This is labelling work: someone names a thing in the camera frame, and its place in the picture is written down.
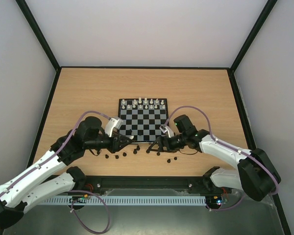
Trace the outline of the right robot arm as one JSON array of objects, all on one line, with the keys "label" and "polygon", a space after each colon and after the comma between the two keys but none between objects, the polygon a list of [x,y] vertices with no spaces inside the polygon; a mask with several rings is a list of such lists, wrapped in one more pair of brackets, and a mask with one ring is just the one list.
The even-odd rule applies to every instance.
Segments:
[{"label": "right robot arm", "polygon": [[175,118],[174,123],[179,134],[175,135],[171,128],[162,125],[163,135],[151,144],[147,152],[175,153],[187,146],[232,166],[232,170],[217,168],[204,179],[204,187],[210,192],[221,187],[235,188],[255,201],[262,201],[268,194],[277,192],[281,177],[264,150],[239,148],[207,130],[197,130],[186,115]]}]

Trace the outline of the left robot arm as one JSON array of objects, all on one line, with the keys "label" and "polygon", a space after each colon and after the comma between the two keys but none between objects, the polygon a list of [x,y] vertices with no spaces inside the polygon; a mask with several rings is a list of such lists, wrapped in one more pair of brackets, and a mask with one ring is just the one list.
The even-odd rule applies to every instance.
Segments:
[{"label": "left robot arm", "polygon": [[74,128],[60,137],[35,163],[14,179],[0,185],[0,227],[16,224],[25,213],[46,199],[70,190],[82,190],[86,176],[71,163],[84,156],[85,151],[107,149],[121,151],[133,142],[117,132],[122,124],[111,117],[105,128],[97,117],[79,119]]}]

